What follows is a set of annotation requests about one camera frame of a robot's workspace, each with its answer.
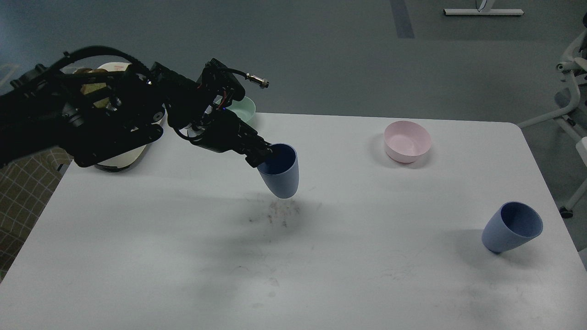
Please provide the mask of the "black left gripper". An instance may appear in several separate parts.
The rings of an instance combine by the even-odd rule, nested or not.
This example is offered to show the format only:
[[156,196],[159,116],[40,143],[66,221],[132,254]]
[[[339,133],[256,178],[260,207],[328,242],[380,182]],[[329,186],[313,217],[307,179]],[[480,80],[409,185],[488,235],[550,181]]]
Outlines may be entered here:
[[245,96],[237,75],[246,76],[216,58],[205,64],[197,81],[170,71],[168,124],[196,146],[218,153],[233,150],[245,154],[248,165],[257,168],[282,151],[257,137],[254,129],[228,110],[234,101],[240,102]]

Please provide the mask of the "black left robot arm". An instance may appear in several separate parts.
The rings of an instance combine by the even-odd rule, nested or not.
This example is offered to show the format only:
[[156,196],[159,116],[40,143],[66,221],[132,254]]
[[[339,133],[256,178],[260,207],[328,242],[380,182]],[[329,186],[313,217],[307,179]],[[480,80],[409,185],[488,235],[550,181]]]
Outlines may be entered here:
[[13,89],[1,96],[1,165],[54,147],[80,167],[96,165],[161,138],[159,121],[167,115],[183,140],[212,152],[232,150],[256,168],[280,151],[228,109],[245,96],[237,75],[268,87],[217,59],[193,81],[111,47],[65,52],[11,81]]

